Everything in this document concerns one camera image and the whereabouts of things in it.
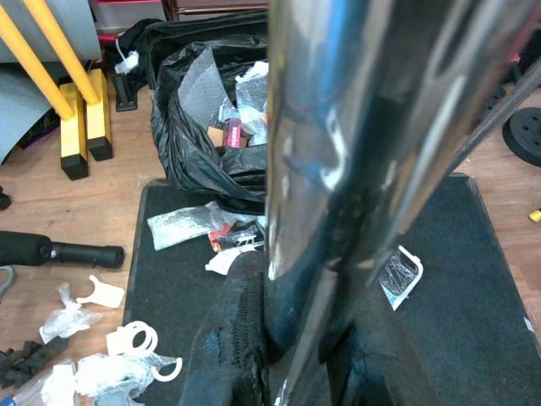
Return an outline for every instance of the black weight plate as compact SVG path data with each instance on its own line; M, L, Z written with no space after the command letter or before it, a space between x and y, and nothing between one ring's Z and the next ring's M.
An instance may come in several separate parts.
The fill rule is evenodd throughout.
M505 122L502 134L516 156L541 167L541 108L518 110Z

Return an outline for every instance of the black mat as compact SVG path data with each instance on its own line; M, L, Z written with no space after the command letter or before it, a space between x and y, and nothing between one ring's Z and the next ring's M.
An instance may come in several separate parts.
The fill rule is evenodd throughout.
M155 252L146 219L208 200L161 181L147 185L124 314L125 323L142 320L158 331L158 354L186 361L223 277L204 269L214 255L208 238ZM441 404L541 405L541 356L473 181L446 179L402 244L421 258L424 276L398 314ZM173 382L154 382L139 401L173 406L182 384L182 374Z

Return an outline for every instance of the plastic bag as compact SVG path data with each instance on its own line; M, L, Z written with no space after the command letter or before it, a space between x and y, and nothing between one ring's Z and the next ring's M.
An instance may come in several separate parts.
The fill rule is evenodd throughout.
M398 309L422 276L421 260L398 245L398 250L387 261L380 274L380 285L393 310Z
M45 344L55 337L68 338L76 332L87 330L90 325L101 319L100 313L84 309L81 304L69 297L67 283L61 284L58 292L64 309L54 310L40 328L40 335Z
M265 110L268 72L268 63L256 62L244 76L237 77L238 112L243 123L243 130L252 135L250 145L261 145L267 142Z
M212 50L206 48L190 65L178 87L180 107L202 128L219 127L222 106L232 108Z
M129 396L137 398L154 381L151 368L158 370L175 364L171 357L150 354L120 354L112 357L93 354L81 359L75 374L77 392L96 397L121 385L131 388Z
M154 249L158 251L223 228L237 220L249 222L254 217L223 211L212 201L204 206L184 207L154 216L146 222L152 232Z
M1 404L17 406L73 406L79 404L74 399L74 363L66 359L45 375L32 379L20 388L13 398Z
M226 206L259 214L265 204L266 145L216 149L207 128L182 109L177 90L192 62L211 50L223 88L234 103L235 78L266 58L266 24L261 19L246 18L248 29L242 23L224 25L223 30L208 25L208 32L193 36L195 42L163 60L151 118L154 142L168 179L184 189L219 195Z

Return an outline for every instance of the black foam handle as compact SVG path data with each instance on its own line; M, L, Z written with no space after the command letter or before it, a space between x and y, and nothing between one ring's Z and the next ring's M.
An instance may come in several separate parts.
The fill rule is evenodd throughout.
M122 247L52 243L51 261L75 262L103 266L104 268L119 268L124 262Z
M49 261L52 243L45 235L0 231L0 266L39 266Z

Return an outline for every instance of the white plastic hook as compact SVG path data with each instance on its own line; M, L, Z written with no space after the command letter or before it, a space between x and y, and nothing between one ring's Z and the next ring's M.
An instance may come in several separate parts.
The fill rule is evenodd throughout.
M94 293L87 298L77 298L77 303L96 303L112 309L120 307L124 297L124 289L100 282L94 275L90 275L89 279L94 283Z
M167 376L164 376L164 375L160 374L160 371L155 366L150 368L150 372L152 372L152 376L157 381L159 381L159 382L170 382L173 379L175 379L178 376L178 374L180 374L180 371L182 370L182 368L183 368L183 359L182 358L177 358L177 364L175 365L175 369L173 370L173 372L171 374L169 374Z

